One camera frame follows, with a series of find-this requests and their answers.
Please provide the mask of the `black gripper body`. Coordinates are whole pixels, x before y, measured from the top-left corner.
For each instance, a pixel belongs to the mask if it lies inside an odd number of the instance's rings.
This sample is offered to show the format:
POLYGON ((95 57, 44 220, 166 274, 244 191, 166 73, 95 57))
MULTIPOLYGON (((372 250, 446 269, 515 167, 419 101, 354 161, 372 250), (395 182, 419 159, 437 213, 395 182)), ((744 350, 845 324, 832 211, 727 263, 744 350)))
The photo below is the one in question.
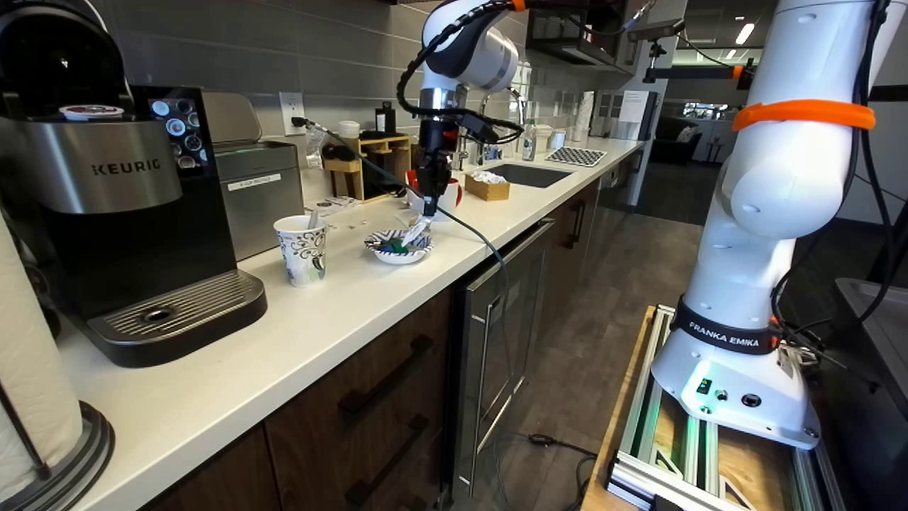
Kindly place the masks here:
POLYGON ((419 192, 437 199, 450 175, 449 157, 457 147, 457 125, 450 118, 419 123, 419 192))

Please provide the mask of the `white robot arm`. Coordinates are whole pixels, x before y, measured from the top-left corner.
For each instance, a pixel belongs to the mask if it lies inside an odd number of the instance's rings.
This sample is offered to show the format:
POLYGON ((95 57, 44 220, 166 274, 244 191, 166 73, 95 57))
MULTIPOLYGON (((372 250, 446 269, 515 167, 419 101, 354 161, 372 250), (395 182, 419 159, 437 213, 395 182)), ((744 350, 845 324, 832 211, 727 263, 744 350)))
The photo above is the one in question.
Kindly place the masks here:
POLYGON ((843 205, 853 138, 876 127, 864 93, 903 16, 904 0, 776 0, 691 279, 653 362, 686 415, 793 449, 820 439, 772 304, 793 243, 843 205))

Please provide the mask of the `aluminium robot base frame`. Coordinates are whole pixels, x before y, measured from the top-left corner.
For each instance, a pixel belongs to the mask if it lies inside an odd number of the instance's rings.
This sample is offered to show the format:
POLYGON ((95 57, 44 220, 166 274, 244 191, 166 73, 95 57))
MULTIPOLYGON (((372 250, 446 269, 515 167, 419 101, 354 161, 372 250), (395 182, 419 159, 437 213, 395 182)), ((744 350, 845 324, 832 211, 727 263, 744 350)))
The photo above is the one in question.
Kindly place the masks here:
POLYGON ((644 308, 579 511, 845 511, 823 449, 690 418, 649 377, 673 308, 644 308))

